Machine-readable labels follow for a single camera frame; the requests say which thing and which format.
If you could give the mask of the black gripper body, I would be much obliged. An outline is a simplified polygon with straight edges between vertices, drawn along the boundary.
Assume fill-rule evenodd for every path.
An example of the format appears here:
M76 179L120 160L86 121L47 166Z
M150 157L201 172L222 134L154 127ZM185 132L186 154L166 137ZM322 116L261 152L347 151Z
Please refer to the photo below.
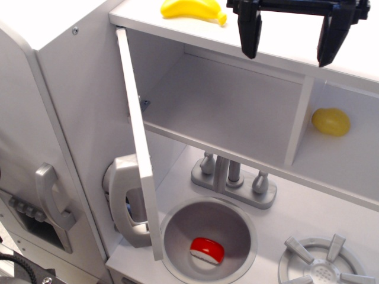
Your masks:
M370 11L370 1L297 1L262 0L253 1L259 11L285 12L331 17L333 11L345 8L358 20L366 20Z

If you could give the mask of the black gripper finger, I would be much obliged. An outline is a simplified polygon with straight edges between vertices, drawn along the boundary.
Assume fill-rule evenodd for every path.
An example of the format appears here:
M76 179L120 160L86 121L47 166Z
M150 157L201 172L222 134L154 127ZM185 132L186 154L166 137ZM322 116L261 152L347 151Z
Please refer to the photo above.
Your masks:
M319 67L325 67L333 62L348 35L350 26L351 17L349 15L333 15L323 18L317 46Z
M242 52L250 59L254 59L258 52L262 28L261 12L253 12L249 19L238 16L238 27Z

